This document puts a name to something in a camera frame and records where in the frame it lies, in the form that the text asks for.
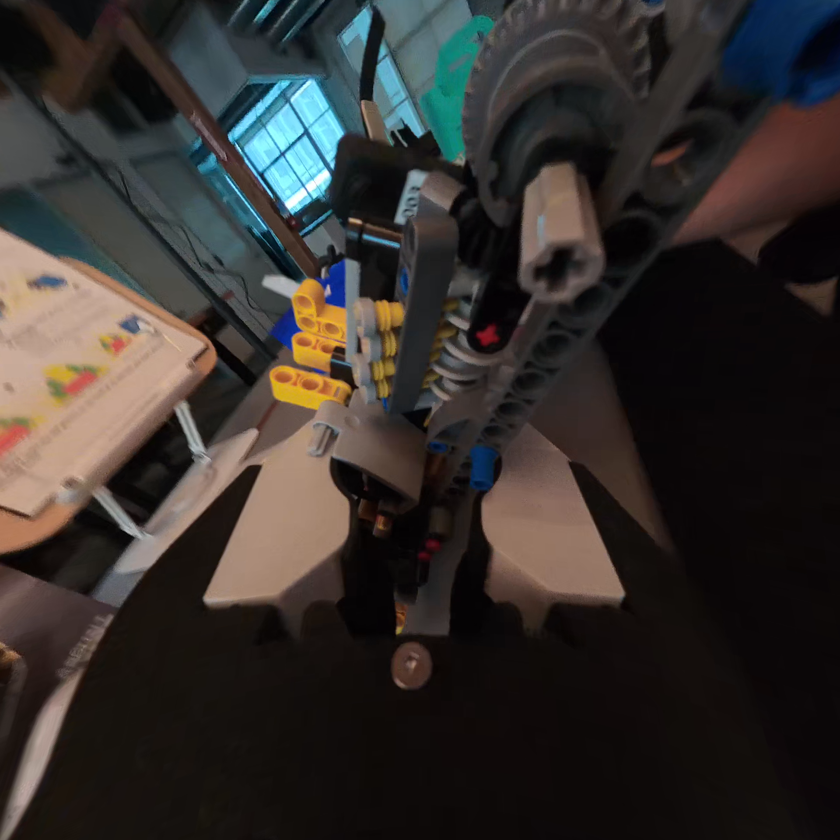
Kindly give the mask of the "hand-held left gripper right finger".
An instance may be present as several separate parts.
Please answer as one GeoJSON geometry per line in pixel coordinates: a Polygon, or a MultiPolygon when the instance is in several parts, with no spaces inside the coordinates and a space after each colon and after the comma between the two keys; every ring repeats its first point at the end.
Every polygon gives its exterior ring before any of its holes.
{"type": "Polygon", "coordinates": [[[517,608],[619,608],[625,591],[564,453],[525,427],[481,502],[485,592],[517,608]]]}

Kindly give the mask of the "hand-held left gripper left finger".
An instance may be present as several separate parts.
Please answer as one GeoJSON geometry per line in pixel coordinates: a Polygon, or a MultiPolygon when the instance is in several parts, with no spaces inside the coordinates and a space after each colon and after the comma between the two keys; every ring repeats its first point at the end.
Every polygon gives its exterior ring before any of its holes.
{"type": "Polygon", "coordinates": [[[307,608],[344,597],[350,503],[332,475],[334,433],[306,425],[271,449],[203,601],[210,608],[307,608]]]}

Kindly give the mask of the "grey black lego technic assembly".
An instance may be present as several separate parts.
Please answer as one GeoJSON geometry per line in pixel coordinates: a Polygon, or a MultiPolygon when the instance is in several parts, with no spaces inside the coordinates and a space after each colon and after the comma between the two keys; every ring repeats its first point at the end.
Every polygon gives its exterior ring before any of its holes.
{"type": "Polygon", "coordinates": [[[465,90],[455,278],[405,231],[390,299],[346,289],[356,387],[310,423],[350,503],[346,604],[416,598],[463,499],[486,594],[504,453],[730,162],[735,108],[763,104],[720,73],[753,3],[693,3],[654,80],[642,2],[512,2],[494,24],[465,90]]]}

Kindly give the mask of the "person's right forearm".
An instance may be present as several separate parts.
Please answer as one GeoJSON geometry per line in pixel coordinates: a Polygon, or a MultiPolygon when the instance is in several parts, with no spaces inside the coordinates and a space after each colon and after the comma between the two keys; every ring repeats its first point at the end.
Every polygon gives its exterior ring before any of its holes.
{"type": "Polygon", "coordinates": [[[788,221],[839,197],[839,97],[773,108],[671,244],[729,238],[788,221]]]}

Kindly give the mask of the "lego set box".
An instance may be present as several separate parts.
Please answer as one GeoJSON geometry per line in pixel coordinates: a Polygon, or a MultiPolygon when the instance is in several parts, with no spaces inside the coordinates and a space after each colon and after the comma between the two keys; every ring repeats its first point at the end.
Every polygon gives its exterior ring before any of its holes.
{"type": "Polygon", "coordinates": [[[1,568],[2,772],[38,710],[71,672],[114,610],[5,565],[1,568]]]}

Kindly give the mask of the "paned window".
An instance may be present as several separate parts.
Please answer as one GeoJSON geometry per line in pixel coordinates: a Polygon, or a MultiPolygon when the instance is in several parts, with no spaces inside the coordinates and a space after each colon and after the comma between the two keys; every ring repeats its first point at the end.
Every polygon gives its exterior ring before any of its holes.
{"type": "Polygon", "coordinates": [[[228,139],[287,214],[327,198],[345,129],[320,83],[280,81],[236,122],[228,139]]]}

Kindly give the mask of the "curved black desk lamp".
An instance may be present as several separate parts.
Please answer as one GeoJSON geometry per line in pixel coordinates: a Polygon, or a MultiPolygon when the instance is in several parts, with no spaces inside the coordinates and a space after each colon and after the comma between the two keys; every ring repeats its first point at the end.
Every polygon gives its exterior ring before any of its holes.
{"type": "Polygon", "coordinates": [[[385,33],[385,21],[377,7],[371,7],[371,23],[364,42],[360,69],[360,114],[366,137],[391,144],[381,111],[375,103],[375,77],[385,33]]]}

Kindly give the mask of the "blue plastic bin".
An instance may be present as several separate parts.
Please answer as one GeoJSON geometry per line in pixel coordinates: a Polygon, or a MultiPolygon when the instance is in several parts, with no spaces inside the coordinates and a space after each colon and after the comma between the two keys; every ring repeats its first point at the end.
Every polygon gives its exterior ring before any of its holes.
{"type": "MultiPolygon", "coordinates": [[[[345,262],[344,259],[340,260],[329,268],[326,277],[317,278],[317,282],[323,288],[324,300],[328,306],[345,308],[345,262]]],[[[291,349],[292,336],[298,331],[293,311],[289,309],[276,322],[270,335],[291,349]]]]}

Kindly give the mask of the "black perforated mat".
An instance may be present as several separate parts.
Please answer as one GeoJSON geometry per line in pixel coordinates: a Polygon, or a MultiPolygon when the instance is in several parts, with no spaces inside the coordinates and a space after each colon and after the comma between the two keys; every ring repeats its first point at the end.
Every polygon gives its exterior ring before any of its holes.
{"type": "Polygon", "coordinates": [[[657,257],[599,339],[797,820],[838,838],[838,323],[710,241],[657,257]]]}

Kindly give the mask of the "wooden document stand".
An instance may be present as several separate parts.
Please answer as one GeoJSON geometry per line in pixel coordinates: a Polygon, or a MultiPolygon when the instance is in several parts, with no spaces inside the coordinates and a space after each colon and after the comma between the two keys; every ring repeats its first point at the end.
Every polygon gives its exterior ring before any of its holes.
{"type": "Polygon", "coordinates": [[[144,434],[117,465],[107,468],[99,478],[70,485],[59,494],[57,500],[32,518],[2,508],[1,502],[2,554],[26,550],[54,537],[90,501],[95,500],[119,528],[133,539],[128,552],[117,562],[117,572],[144,572],[201,516],[206,507],[238,473],[258,434],[251,428],[235,435],[226,443],[207,447],[196,425],[188,398],[205,381],[217,363],[217,353],[211,341],[187,322],[172,316],[100,271],[73,259],[59,260],[78,268],[95,281],[114,290],[124,287],[123,294],[127,299],[140,304],[143,310],[153,313],[165,323],[184,328],[187,333],[203,342],[205,350],[196,362],[198,373],[194,384],[178,395],[173,404],[160,411],[152,425],[145,429],[144,434]],[[172,418],[178,421],[184,433],[192,457],[192,466],[162,504],[153,506],[154,511],[150,519],[141,526],[118,502],[108,488],[108,482],[172,418]]]}

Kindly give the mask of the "blurred blue object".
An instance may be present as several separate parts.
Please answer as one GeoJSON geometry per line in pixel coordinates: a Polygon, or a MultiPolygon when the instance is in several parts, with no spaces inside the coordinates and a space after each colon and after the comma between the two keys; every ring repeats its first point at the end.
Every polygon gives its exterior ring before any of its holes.
{"type": "Polygon", "coordinates": [[[839,92],[839,2],[756,1],[728,42],[722,82],[807,109],[839,92]]]}

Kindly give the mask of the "teal handled bag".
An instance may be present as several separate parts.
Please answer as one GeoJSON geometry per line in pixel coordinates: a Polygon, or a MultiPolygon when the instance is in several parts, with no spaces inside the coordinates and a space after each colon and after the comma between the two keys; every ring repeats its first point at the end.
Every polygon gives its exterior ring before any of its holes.
{"type": "Polygon", "coordinates": [[[465,157],[462,111],[466,86],[482,44],[493,28],[490,17],[473,17],[440,48],[433,86],[421,97],[421,110],[441,155],[454,163],[465,157]]]}

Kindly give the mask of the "wooden post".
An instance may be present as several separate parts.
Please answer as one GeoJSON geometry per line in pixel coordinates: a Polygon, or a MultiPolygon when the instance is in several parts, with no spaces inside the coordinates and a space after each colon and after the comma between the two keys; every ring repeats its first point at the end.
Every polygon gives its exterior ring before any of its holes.
{"type": "Polygon", "coordinates": [[[255,213],[279,240],[291,260],[305,277],[315,277],[319,259],[302,236],[283,217],[272,195],[252,172],[237,146],[219,126],[180,70],[162,48],[145,33],[130,11],[119,10],[115,29],[122,45],[141,63],[163,93],[176,106],[201,140],[215,155],[219,165],[244,195],[255,213]]]}

